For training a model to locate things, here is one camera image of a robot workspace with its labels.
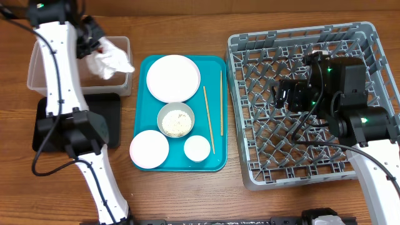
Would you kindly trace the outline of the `white tissue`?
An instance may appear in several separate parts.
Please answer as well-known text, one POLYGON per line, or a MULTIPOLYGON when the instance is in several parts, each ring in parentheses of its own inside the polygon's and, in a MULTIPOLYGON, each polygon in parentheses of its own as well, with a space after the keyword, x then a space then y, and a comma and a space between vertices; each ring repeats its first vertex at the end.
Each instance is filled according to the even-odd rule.
POLYGON ((116 47, 106 37, 102 37, 99 43, 99 49, 85 57, 88 69, 92 74, 108 80, 116 72, 133 73, 135 71, 125 51, 116 47))

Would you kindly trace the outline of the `white cup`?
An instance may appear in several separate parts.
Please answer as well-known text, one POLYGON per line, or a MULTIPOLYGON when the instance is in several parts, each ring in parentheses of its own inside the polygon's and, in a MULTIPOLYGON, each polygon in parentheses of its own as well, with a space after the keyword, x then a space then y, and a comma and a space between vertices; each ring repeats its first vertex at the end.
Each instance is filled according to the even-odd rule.
POLYGON ((204 161, 209 156, 210 152, 210 143, 203 136, 191 136, 184 143, 184 153, 186 157, 195 163, 204 161))

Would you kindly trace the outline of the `white rice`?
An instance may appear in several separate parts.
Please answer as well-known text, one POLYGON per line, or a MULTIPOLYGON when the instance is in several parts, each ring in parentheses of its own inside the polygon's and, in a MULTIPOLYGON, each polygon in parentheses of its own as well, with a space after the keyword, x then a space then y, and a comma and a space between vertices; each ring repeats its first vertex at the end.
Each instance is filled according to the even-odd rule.
POLYGON ((182 110, 173 110, 164 116, 161 125, 168 136, 178 138, 190 131, 192 120, 188 113, 182 110))

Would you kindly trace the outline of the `grey bowl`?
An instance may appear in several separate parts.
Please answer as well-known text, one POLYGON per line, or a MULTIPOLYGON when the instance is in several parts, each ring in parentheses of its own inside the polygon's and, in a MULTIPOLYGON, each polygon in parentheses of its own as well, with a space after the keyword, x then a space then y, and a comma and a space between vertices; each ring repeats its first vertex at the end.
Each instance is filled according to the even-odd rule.
POLYGON ((157 115, 159 130, 169 138, 181 138, 194 127, 193 110, 182 102, 172 102, 163 106, 157 115))

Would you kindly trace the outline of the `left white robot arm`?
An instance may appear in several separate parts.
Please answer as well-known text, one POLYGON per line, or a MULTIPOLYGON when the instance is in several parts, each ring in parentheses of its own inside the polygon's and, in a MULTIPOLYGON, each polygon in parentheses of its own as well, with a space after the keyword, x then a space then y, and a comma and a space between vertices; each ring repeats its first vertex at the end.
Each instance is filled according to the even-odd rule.
POLYGON ((35 176, 50 176, 75 164, 94 199, 98 224, 134 224, 108 157, 109 129, 105 118, 89 110, 81 89, 77 60, 100 46, 104 31, 76 1, 30 1, 30 25, 12 24, 36 36, 47 86, 46 117, 36 121, 43 140, 32 161, 35 176), (46 147, 65 151, 71 161, 49 172, 36 169, 46 147))

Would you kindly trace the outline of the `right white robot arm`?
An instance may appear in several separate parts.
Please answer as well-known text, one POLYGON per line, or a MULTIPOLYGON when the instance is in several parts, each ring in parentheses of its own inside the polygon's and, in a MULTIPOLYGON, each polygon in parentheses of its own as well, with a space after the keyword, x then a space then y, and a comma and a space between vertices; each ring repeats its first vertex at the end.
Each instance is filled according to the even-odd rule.
POLYGON ((291 141, 305 146, 345 150, 356 172, 373 224, 399 224, 399 141, 393 116, 381 106, 368 105, 367 68, 357 57, 315 52, 304 56, 307 79, 281 79, 271 85, 276 108, 305 112, 298 129, 311 116, 326 121, 338 142, 291 141))

